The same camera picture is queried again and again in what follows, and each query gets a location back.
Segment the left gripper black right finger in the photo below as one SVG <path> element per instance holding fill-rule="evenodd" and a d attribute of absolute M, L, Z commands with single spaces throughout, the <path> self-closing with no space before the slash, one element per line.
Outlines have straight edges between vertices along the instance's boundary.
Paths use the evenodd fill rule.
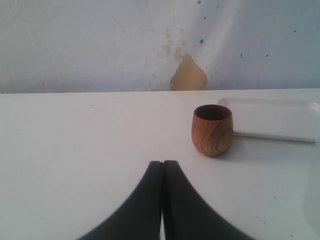
<path fill-rule="evenodd" d="M 162 214 L 166 240 L 251 240 L 197 193 L 177 161 L 164 162 Z"/>

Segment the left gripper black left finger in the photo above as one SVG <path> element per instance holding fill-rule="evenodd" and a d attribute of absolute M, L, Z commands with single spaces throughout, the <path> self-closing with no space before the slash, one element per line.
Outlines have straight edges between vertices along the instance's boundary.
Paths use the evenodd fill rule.
<path fill-rule="evenodd" d="M 164 163 L 151 161 L 136 188 L 106 220 L 81 240 L 159 240 Z"/>

